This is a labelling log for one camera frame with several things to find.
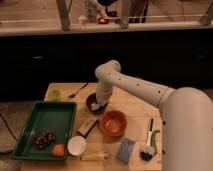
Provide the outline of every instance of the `small dark bowl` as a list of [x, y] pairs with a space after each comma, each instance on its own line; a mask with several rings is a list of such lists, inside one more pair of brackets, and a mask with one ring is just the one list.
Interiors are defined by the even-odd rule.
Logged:
[[91, 95], [89, 95], [87, 97], [87, 100], [86, 100], [86, 105], [87, 105], [87, 108], [92, 112], [92, 113], [95, 113], [95, 114], [100, 114], [100, 113], [103, 113], [104, 109], [106, 108], [107, 104], [105, 104], [104, 106], [102, 107], [99, 107], [97, 110], [92, 110], [92, 104], [93, 103], [98, 103], [97, 102], [97, 99], [96, 99], [96, 93], [93, 93]]

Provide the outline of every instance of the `orange bowl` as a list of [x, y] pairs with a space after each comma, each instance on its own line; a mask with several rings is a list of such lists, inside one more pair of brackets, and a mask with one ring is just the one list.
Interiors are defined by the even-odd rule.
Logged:
[[112, 110], [103, 114], [100, 119], [100, 129], [108, 136], [118, 137], [124, 134], [127, 127], [125, 114], [118, 110]]

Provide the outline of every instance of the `green handle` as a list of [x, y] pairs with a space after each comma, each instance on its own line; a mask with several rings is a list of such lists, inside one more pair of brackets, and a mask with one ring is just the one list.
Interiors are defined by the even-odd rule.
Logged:
[[158, 153], [157, 146], [155, 143], [155, 136], [157, 133], [160, 133], [160, 130], [154, 130], [152, 133], [152, 136], [151, 136], [151, 146], [154, 147], [154, 149], [155, 149], [154, 155], [156, 155]]

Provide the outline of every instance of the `yellow object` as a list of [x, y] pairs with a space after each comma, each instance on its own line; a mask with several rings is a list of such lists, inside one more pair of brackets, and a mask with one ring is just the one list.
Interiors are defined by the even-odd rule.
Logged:
[[52, 90], [48, 94], [48, 100], [49, 101], [60, 101], [61, 100], [61, 94], [58, 90]]
[[87, 161], [97, 161], [97, 160], [107, 160], [110, 157], [110, 153], [107, 151], [99, 151], [95, 153], [85, 154], [81, 157], [81, 160]]

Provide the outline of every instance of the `bowl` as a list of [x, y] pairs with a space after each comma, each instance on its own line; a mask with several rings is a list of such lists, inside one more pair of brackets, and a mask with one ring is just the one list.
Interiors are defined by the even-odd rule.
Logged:
[[107, 103], [104, 105], [104, 106], [98, 106], [98, 102], [97, 102], [97, 99], [96, 99], [96, 93], [92, 93], [90, 94], [87, 99], [86, 99], [86, 105], [87, 105], [87, 108], [94, 114], [101, 114], [103, 113], [104, 109], [106, 108], [107, 106]]
[[125, 133], [126, 116], [119, 110], [108, 111], [100, 118], [101, 131], [111, 137], [119, 137]]

